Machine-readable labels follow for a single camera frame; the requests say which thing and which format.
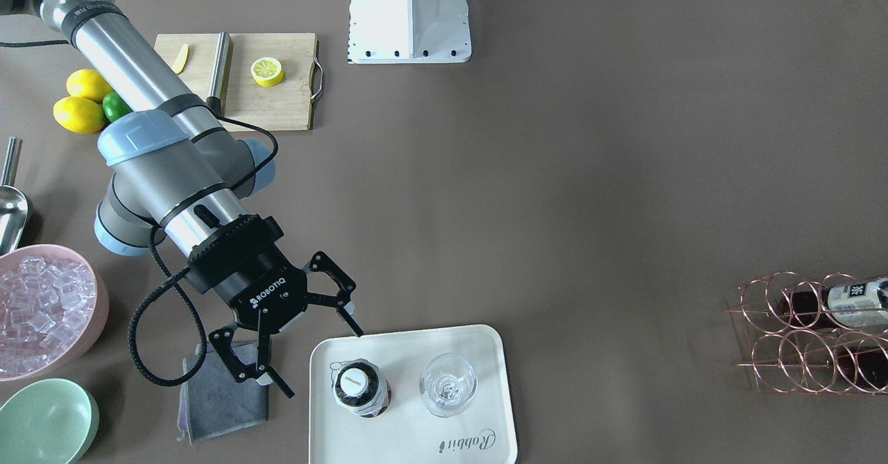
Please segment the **white bottle cap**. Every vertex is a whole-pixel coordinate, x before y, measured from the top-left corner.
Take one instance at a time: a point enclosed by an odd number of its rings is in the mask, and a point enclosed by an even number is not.
[[[339,388],[348,397],[359,397],[367,390],[367,375],[361,369],[349,369],[339,378]]]

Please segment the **metal scoop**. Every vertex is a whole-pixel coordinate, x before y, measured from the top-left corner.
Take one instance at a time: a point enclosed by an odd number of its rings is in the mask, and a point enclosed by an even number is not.
[[[22,139],[14,136],[10,138],[6,148],[6,161],[3,163],[3,177],[0,178],[0,255],[12,252],[19,246],[25,224],[31,216],[31,202],[21,190],[12,185],[21,151]]]

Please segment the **mint green bowl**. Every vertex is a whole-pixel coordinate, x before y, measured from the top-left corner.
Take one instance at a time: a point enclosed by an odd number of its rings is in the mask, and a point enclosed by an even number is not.
[[[43,379],[0,407],[0,462],[70,464],[92,444],[99,408],[68,379]]]

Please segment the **table surface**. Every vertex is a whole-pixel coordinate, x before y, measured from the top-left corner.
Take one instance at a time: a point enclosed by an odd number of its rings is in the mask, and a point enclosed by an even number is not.
[[[497,329],[520,461],[884,461],[888,397],[758,393],[724,309],[781,269],[885,272],[888,0],[468,2],[469,63],[356,66],[349,0],[117,0],[152,43],[319,35],[314,129],[278,135],[277,179],[244,205],[298,265],[323,250],[349,272],[367,332]],[[0,40],[54,37],[0,18]],[[177,441],[178,389],[131,365],[129,316],[162,276],[93,237],[111,172],[96,135],[51,117],[86,66],[69,46],[0,49],[0,135],[24,139],[16,186],[37,211],[25,242],[79,251],[110,291],[98,342],[54,373],[99,404],[83,462],[306,461],[311,350],[349,334],[332,311],[275,337],[296,397],[272,390],[267,423],[196,447]],[[196,301],[208,327],[229,321]],[[161,375],[197,341],[173,295],[140,331]]]

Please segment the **wine rack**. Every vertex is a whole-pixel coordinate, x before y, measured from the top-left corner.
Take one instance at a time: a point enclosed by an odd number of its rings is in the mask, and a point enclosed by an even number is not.
[[[807,278],[783,271],[738,287],[731,314],[744,359],[759,391],[785,394],[888,394],[888,326],[849,328],[843,313],[830,311],[821,291],[859,282],[846,274]],[[790,297],[812,304],[793,310]]]

